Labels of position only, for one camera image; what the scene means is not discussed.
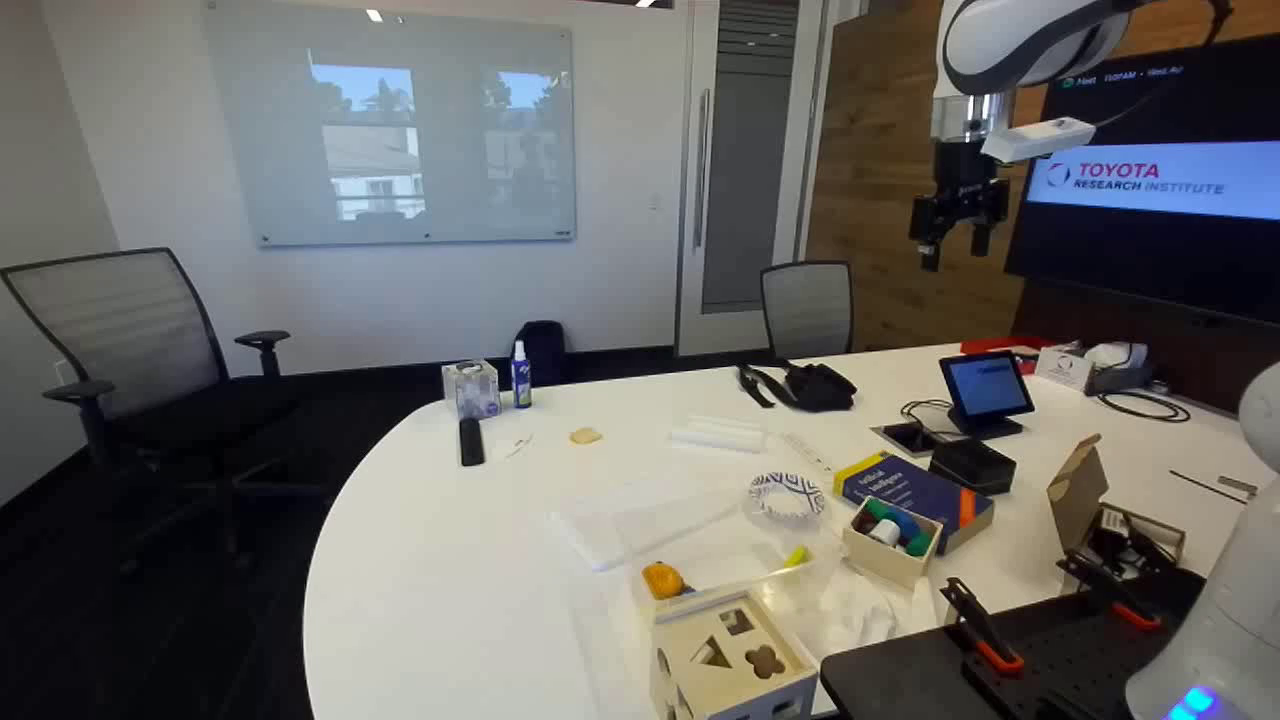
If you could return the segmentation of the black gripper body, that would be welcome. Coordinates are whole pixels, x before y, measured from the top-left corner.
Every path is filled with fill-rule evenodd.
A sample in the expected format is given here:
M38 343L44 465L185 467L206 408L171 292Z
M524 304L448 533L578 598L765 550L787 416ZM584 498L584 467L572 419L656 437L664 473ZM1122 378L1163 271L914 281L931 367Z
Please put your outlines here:
M938 143L931 153L931 179L934 192L912 199L912 241L944 241L959 218L998 225L1008 211L1008 179L998 176L997 160L982 156L975 143Z

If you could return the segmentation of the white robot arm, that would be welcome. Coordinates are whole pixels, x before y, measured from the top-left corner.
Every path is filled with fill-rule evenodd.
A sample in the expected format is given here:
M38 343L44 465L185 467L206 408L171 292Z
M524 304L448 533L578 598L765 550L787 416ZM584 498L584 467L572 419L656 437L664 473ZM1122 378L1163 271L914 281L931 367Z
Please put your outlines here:
M931 192L912 199L906 235L925 271L938 267L944 235L968 218L982 256L1008 215L1008 164L1086 143L1171 92L1151 89L1105 118L1012 118L1020 89L1074 80L1105 65L1127 18L1151 0L938 0L931 47Z

